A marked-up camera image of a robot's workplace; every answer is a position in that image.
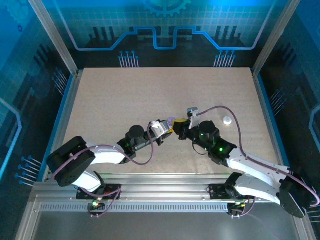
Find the metal floor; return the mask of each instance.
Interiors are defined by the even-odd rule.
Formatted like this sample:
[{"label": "metal floor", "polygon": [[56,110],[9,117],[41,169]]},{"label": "metal floor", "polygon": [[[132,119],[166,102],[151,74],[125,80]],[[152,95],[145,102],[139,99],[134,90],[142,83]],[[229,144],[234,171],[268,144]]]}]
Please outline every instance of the metal floor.
[{"label": "metal floor", "polygon": [[292,217],[273,203],[257,203],[252,215],[226,213],[41,212],[33,240],[295,240]]}]

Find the white ball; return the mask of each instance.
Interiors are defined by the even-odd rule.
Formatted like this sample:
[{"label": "white ball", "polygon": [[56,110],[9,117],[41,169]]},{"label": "white ball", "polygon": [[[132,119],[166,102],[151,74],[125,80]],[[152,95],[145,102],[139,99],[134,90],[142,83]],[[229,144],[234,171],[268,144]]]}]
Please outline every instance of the white ball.
[{"label": "white ball", "polygon": [[231,117],[225,116],[225,117],[223,118],[223,123],[224,123],[225,125],[230,125],[230,124],[232,123]]}]

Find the black plastic housing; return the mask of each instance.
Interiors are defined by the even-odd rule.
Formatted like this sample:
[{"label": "black plastic housing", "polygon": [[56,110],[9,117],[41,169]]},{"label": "black plastic housing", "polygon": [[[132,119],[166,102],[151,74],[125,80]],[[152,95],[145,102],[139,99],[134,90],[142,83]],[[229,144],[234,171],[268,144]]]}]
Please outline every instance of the black plastic housing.
[{"label": "black plastic housing", "polygon": [[[303,181],[298,174],[293,174],[293,176]],[[281,181],[278,198],[281,207],[297,218],[305,217],[306,209],[310,207],[314,199],[308,190],[288,176]]]},{"label": "black plastic housing", "polygon": [[[168,138],[172,134],[172,132],[166,133],[157,139],[153,131],[150,130],[149,133],[152,142],[156,142],[158,146],[161,146],[164,143],[164,139]],[[121,139],[117,144],[122,147],[128,157],[134,159],[137,156],[136,152],[149,146],[151,141],[149,140],[147,131],[144,131],[142,126],[134,125],[130,128],[129,132],[125,134],[125,138]],[[124,158],[119,164],[126,164],[128,162],[130,162],[130,160]]]},{"label": "black plastic housing", "polygon": [[237,146],[222,139],[219,129],[212,121],[203,121],[192,129],[189,129],[190,123],[190,120],[174,123],[173,131],[179,136],[179,140],[191,140],[194,144],[208,151],[208,157],[213,162],[228,168],[227,159]]},{"label": "black plastic housing", "polygon": [[[62,164],[71,158],[71,155],[75,155],[81,150],[86,149],[86,144],[82,137],[76,136],[53,152],[46,159],[46,164],[49,166],[51,172],[54,173]],[[93,152],[85,151],[76,160],[70,162],[55,176],[59,186],[66,187],[74,183],[95,158]]]}]

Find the green led light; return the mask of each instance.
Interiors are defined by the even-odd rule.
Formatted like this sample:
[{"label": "green led light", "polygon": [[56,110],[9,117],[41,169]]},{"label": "green led light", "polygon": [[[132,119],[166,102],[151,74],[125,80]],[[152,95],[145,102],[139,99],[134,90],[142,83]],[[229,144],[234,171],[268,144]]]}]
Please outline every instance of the green led light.
[{"label": "green led light", "polygon": [[92,202],[92,206],[97,207],[99,205],[99,202],[97,200],[94,200]]}]

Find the small white object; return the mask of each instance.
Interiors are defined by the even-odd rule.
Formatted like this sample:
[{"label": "small white object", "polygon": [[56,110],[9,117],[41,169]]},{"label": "small white object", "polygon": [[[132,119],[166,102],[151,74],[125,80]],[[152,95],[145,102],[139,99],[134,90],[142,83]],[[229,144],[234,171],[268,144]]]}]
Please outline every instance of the small white object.
[{"label": "small white object", "polygon": [[200,123],[200,116],[198,116],[199,109],[197,107],[190,107],[186,110],[186,112],[188,113],[188,115],[192,114],[192,116],[188,116],[188,119],[190,119],[191,121],[189,129],[197,127]]},{"label": "small white object", "polygon": [[124,152],[123,148],[118,144],[115,144],[113,148],[110,147],[100,147],[92,149],[95,159],[90,165],[93,164],[119,164],[125,158],[125,156],[118,152],[115,148]]},{"label": "small white object", "polygon": [[99,178],[86,171],[82,173],[81,176],[72,184],[77,187],[84,188],[91,193],[101,186]]},{"label": "small white object", "polygon": [[230,125],[230,124],[232,123],[232,118],[229,117],[229,116],[225,116],[225,117],[223,118],[223,123],[224,123],[225,125]]},{"label": "small white object", "polygon": [[165,121],[163,122],[153,121],[151,123],[152,123],[151,130],[153,131],[157,139],[170,130],[170,127]]}]

